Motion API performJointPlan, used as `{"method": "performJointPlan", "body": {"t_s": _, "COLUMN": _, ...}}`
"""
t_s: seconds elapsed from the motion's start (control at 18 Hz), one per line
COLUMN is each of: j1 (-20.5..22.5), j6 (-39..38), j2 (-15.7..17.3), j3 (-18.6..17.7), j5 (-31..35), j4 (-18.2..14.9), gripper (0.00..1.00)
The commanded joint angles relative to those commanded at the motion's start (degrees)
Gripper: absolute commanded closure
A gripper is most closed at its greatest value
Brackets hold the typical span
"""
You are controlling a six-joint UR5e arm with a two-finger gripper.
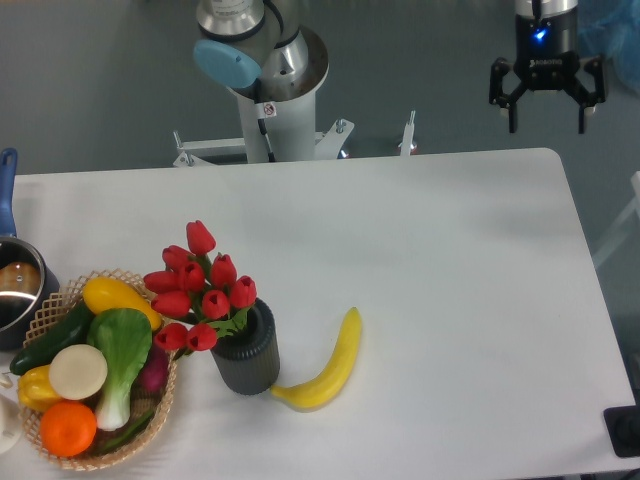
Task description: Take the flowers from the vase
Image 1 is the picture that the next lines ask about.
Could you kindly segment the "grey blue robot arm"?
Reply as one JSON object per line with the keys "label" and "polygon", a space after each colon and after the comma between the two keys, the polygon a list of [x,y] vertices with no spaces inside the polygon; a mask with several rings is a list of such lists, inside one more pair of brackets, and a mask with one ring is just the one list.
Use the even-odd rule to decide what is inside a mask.
{"label": "grey blue robot arm", "polygon": [[[578,130],[586,113],[607,96],[604,58],[577,52],[575,1],[517,1],[514,4],[516,58],[496,59],[490,70],[489,101],[517,129],[517,102],[527,91],[563,91],[579,106]],[[194,59],[214,81],[251,100],[266,97],[268,62],[300,39],[296,1],[201,1],[196,18],[202,34]]]}

